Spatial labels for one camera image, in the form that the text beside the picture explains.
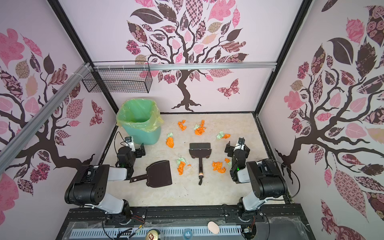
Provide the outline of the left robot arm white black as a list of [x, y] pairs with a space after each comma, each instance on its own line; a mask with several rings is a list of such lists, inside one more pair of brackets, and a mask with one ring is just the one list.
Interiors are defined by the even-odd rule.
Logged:
[[80, 207], [97, 208], [109, 215], [121, 215], [130, 221], [133, 212], [128, 201], [109, 194], [107, 183], [131, 180], [136, 159], [146, 155], [144, 144], [135, 150], [133, 147], [134, 145], [125, 144], [119, 149], [115, 167], [82, 166], [65, 192], [65, 202]]

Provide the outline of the dark brown dustpan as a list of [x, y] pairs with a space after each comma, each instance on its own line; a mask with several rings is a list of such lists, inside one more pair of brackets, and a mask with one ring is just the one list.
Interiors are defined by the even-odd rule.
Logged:
[[162, 160], [150, 164], [146, 174], [132, 177], [130, 183], [146, 180], [146, 186], [151, 188], [166, 187], [173, 184], [169, 160]]

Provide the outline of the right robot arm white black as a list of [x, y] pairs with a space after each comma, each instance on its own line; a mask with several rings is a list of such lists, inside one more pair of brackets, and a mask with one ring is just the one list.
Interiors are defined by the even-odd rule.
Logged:
[[250, 148], [245, 139], [240, 138], [234, 146], [227, 143], [225, 153], [232, 159], [230, 176], [233, 182], [250, 183], [252, 188], [237, 204], [239, 220], [250, 221], [263, 204], [288, 193], [287, 183], [272, 159], [247, 161]]

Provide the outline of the dark brown hand broom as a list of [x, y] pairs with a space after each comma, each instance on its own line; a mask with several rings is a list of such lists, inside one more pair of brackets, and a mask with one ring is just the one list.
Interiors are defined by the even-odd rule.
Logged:
[[203, 183], [203, 159], [208, 159], [212, 153], [210, 143], [190, 143], [189, 153], [193, 159], [199, 159], [199, 186]]

